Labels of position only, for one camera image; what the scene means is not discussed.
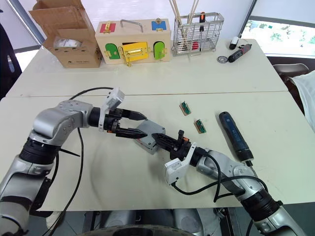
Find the blue electric screwdriver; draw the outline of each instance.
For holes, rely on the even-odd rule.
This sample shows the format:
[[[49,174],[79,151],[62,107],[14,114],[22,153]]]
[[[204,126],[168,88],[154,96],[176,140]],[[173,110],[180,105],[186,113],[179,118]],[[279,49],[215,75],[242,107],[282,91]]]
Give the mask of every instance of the blue electric screwdriver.
[[[240,162],[245,163],[250,167],[256,175],[252,168],[252,160],[254,159],[254,156],[241,135],[241,132],[238,130],[232,116],[229,112],[222,112],[219,115],[219,119]]]

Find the green door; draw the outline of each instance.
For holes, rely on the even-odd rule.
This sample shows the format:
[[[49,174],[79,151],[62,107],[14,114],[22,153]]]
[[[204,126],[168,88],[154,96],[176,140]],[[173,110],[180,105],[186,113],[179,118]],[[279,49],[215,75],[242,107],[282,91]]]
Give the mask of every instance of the green door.
[[[154,59],[155,60],[161,60],[163,57],[165,57],[165,45],[163,42],[155,42],[154,43]]]
[[[105,45],[106,55],[109,57],[109,59],[120,59],[118,49],[115,44],[113,43],[107,43]]]

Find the blue square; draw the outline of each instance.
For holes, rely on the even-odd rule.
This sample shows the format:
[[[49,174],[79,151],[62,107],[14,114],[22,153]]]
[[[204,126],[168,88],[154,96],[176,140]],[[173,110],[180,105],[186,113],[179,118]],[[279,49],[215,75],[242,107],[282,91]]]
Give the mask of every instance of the blue square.
[[[162,21],[161,24],[158,24],[155,21],[152,21],[152,30],[156,31],[157,29],[166,30],[165,21]]]

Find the yellow door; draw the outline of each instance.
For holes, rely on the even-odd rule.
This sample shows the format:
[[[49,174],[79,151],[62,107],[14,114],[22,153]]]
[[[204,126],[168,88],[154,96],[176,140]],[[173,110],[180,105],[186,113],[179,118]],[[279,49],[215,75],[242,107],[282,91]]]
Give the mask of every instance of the yellow door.
[[[131,61],[149,57],[147,42],[130,43],[122,46],[123,54],[129,65]]]

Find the metal wire basket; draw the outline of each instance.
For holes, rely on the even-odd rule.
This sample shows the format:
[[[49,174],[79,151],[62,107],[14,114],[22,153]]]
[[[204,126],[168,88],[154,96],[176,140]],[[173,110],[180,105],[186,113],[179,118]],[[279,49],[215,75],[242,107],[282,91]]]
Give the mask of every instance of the metal wire basket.
[[[195,13],[194,18],[200,17],[201,13]],[[182,24],[175,19],[174,24],[174,46],[172,50],[175,55],[191,53],[200,54],[202,51],[215,50],[220,31],[224,22],[221,14],[212,12],[205,13],[204,23],[187,24],[189,15],[181,16]]]

